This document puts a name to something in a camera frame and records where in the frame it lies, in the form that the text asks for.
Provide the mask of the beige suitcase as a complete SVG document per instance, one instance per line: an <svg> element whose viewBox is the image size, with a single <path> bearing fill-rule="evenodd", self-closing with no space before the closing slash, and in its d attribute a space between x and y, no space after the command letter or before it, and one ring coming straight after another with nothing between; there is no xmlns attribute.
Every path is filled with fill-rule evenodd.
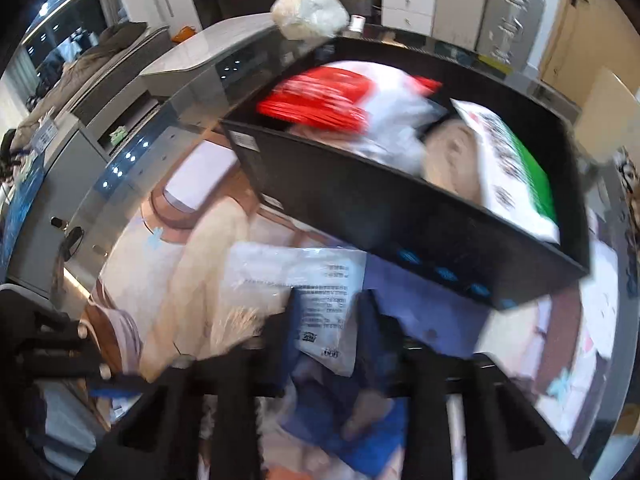
<svg viewBox="0 0 640 480"><path fill-rule="evenodd" d="M474 51L486 0L435 0L432 36Z"/></svg>

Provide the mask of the anime printed desk mat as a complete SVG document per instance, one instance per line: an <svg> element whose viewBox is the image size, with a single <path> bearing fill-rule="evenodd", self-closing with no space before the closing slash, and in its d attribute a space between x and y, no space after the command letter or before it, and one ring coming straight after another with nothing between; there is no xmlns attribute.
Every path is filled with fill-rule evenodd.
<svg viewBox="0 0 640 480"><path fill-rule="evenodd" d="M588 214L592 268L564 292L492 313L439 284L375 256L361 259L362 284L413 337L452 356L485 351L529 396L573 451L588 439L602 400L617 321L618 258L600 208ZM239 341L218 308L230 247L243 240L307 255L326 237L258 210L234 157L206 141L141 203L101 270L85 318L113 364L158 375L179 353L212 356ZM404 412L354 440L337 437L331 373L306 360L299 402L311 413L271 410L266 461L277 479L396 479Z"/></svg>

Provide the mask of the white wrapped bundle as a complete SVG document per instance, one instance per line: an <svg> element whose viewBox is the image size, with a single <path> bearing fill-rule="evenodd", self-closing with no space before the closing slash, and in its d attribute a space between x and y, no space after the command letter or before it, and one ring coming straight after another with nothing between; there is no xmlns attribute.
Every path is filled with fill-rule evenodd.
<svg viewBox="0 0 640 480"><path fill-rule="evenodd" d="M276 0L270 15L287 40L333 38L350 21L340 0Z"/></svg>

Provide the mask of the green white packet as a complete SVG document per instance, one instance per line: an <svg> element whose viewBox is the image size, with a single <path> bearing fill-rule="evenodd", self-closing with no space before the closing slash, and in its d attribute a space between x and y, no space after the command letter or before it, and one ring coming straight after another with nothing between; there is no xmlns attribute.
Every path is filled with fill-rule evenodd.
<svg viewBox="0 0 640 480"><path fill-rule="evenodd" d="M460 100L452 105L475 134L483 206L538 240L558 244L550 183L533 155L489 108Z"/></svg>

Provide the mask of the silver suitcase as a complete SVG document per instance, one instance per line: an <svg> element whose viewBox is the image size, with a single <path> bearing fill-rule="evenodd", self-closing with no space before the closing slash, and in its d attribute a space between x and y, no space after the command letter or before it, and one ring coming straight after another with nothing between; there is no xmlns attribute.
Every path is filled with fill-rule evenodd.
<svg viewBox="0 0 640 480"><path fill-rule="evenodd" d="M544 0L486 0L476 52L519 72L538 34Z"/></svg>

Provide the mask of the red white balloon glue packet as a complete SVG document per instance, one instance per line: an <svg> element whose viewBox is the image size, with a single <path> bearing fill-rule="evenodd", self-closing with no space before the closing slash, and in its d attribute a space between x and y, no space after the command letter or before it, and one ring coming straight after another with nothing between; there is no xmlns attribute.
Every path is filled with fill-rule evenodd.
<svg viewBox="0 0 640 480"><path fill-rule="evenodd" d="M282 80L256 112L289 122L299 136L413 172L424 153L419 130L446 113L431 100L440 88L393 66L340 61Z"/></svg>

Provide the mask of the wooden door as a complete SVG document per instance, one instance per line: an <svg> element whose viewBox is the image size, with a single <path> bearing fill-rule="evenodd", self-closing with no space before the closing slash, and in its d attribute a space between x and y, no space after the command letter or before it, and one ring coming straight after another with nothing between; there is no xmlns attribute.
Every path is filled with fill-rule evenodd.
<svg viewBox="0 0 640 480"><path fill-rule="evenodd" d="M541 79L578 106L607 68L639 89L639 32L615 0L561 0L564 8L541 65Z"/></svg>

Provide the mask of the white blue plush toy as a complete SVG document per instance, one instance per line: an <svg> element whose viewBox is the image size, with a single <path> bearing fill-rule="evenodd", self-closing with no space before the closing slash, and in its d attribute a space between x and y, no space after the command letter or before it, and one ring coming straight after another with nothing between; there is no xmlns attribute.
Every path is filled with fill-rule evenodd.
<svg viewBox="0 0 640 480"><path fill-rule="evenodd" d="M383 473L405 445L407 401L359 385L304 356L291 375L293 411L281 427L369 478Z"/></svg>

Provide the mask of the beige cylindrical trash bin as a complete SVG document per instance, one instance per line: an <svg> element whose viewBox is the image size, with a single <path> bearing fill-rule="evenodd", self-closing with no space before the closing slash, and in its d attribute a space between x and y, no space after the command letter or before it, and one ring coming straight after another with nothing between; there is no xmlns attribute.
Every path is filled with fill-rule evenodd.
<svg viewBox="0 0 640 480"><path fill-rule="evenodd" d="M633 94L612 70L602 67L574 133L578 144L597 162L607 162L623 148L639 167L639 93Z"/></svg>

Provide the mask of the white printed plastic pouch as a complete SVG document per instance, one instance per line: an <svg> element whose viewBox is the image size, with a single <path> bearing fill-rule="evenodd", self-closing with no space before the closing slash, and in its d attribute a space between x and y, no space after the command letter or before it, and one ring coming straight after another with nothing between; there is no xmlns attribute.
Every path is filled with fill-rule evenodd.
<svg viewBox="0 0 640 480"><path fill-rule="evenodd" d="M239 242L228 253L219 304L263 318L281 312L288 294L297 290L302 296L302 319L294 330L297 348L349 377L356 360L354 307L366 262L360 250Z"/></svg>

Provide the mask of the grey sofa with blankets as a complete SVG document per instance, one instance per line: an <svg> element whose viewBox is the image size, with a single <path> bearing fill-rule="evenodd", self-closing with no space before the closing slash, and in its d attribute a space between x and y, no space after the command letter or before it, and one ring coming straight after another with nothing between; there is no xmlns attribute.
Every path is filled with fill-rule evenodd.
<svg viewBox="0 0 640 480"><path fill-rule="evenodd" d="M17 126L11 148L22 150L46 116L70 112L88 124L140 72L172 47L166 26L122 22L105 29L96 46L65 67L58 82Z"/></svg>

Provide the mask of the black storage box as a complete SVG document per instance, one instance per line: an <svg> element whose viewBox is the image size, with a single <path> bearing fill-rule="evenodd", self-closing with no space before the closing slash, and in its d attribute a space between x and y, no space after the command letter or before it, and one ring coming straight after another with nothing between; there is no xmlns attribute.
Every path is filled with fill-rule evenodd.
<svg viewBox="0 0 640 480"><path fill-rule="evenodd" d="M256 110L260 88L221 119L258 200L314 228L499 310L558 292L589 273L589 229L572 126L502 81L448 58L338 37L277 73L283 80L333 61L382 62L442 83L436 102L488 107L546 173L560 230L537 240L419 177L294 136Z"/></svg>

